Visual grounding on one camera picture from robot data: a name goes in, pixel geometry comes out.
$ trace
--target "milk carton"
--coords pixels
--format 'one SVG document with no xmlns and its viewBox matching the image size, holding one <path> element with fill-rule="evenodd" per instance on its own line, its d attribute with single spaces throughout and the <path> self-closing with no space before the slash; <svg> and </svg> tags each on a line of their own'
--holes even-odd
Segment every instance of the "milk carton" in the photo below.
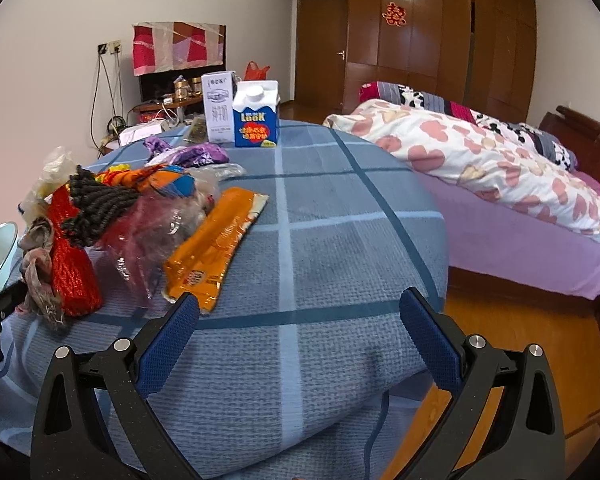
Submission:
<svg viewBox="0 0 600 480">
<path fill-rule="evenodd" d="M 202 76 L 206 130 L 209 142 L 234 140 L 234 72 L 213 72 Z"/>
<path fill-rule="evenodd" d="M 240 81 L 234 97 L 235 145 L 272 147 L 278 142 L 277 81 Z"/>
</svg>

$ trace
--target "look milk carton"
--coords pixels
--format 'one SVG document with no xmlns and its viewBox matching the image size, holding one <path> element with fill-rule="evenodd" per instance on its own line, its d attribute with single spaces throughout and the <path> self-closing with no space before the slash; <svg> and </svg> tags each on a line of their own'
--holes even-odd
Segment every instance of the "look milk carton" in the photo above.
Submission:
<svg viewBox="0 0 600 480">
<path fill-rule="evenodd" d="M 278 142 L 277 81 L 240 81 L 234 97 L 236 147 L 273 147 Z"/>
</svg>

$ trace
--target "pink bed sheet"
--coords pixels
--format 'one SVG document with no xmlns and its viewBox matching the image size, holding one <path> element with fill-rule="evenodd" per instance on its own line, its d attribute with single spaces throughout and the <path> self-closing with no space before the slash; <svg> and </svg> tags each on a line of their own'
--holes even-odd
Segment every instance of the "pink bed sheet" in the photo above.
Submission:
<svg viewBox="0 0 600 480">
<path fill-rule="evenodd" d="M 568 296 L 600 296 L 599 243 L 416 175 L 445 217 L 450 266 Z"/>
</svg>

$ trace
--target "door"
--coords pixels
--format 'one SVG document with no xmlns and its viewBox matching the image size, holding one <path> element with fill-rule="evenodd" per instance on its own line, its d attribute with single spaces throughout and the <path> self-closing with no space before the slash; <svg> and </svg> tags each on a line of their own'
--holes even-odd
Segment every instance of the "door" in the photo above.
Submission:
<svg viewBox="0 0 600 480">
<path fill-rule="evenodd" d="M 298 0 L 298 104 L 342 111 L 348 0 Z"/>
</svg>

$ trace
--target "round table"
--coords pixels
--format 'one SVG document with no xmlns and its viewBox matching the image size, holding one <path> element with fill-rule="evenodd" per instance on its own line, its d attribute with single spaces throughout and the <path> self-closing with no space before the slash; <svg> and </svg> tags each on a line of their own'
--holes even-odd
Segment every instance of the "round table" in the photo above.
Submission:
<svg viewBox="0 0 600 480">
<path fill-rule="evenodd" d="M 177 145 L 181 135 L 163 137 Z M 216 309 L 149 402 L 205 478 L 378 478 L 428 385 L 398 299 L 417 286 L 442 307 L 442 215 L 403 163 L 323 126 L 282 121 L 276 148 L 226 148 L 247 175 L 222 186 L 269 201 L 235 253 Z M 147 155 L 137 142 L 92 168 L 138 167 Z M 0 439 L 22 452 L 55 348 L 104 349 L 168 307 L 156 294 L 139 308 L 111 263 L 90 255 L 105 300 L 99 312 L 63 337 L 36 316 L 5 323 Z M 99 401 L 120 457 L 139 465 L 108 396 Z"/>
</svg>

